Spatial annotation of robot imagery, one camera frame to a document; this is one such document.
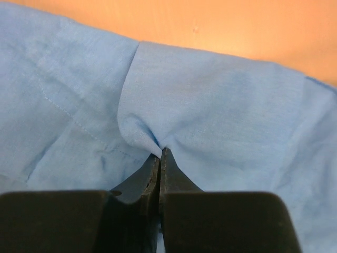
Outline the light blue long sleeve shirt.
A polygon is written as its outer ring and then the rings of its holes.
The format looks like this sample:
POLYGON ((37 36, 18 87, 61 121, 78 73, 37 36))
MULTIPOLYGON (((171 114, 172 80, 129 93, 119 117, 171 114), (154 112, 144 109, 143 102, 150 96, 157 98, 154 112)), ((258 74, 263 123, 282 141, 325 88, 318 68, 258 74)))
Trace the light blue long sleeve shirt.
POLYGON ((107 190, 164 147, 204 190, 276 193, 304 252, 336 252, 335 88, 1 3, 1 192, 107 190))

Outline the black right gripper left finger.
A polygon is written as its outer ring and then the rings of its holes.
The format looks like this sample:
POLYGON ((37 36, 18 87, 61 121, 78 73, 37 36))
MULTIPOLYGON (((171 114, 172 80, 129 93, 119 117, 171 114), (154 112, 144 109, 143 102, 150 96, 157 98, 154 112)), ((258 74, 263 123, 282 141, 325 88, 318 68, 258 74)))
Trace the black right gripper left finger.
POLYGON ((1 252, 156 252, 160 160, 112 190, 1 195, 1 252))

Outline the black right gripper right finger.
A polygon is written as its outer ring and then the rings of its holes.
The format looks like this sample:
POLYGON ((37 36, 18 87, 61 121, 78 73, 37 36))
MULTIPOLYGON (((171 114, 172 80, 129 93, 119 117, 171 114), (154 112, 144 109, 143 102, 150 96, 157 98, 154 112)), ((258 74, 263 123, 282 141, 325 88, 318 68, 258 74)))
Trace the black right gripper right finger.
POLYGON ((301 252, 285 203, 270 192, 205 192, 161 156, 159 210, 166 252, 301 252))

